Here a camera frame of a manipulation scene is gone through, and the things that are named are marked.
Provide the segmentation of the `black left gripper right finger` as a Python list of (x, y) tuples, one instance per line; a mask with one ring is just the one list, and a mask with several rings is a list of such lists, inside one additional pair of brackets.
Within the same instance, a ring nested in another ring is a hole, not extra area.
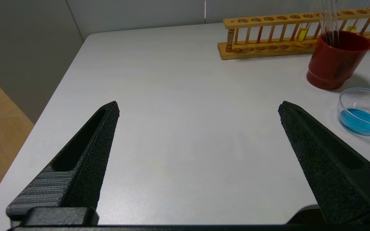
[(326, 223), (370, 225), (370, 162), (298, 105), (278, 112)]

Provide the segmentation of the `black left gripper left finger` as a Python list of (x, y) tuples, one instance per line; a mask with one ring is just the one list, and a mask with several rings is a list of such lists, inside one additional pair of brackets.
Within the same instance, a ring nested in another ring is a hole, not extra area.
[(36, 207), (92, 207), (98, 205), (119, 107), (101, 106), (58, 154), (7, 206), (12, 222)]

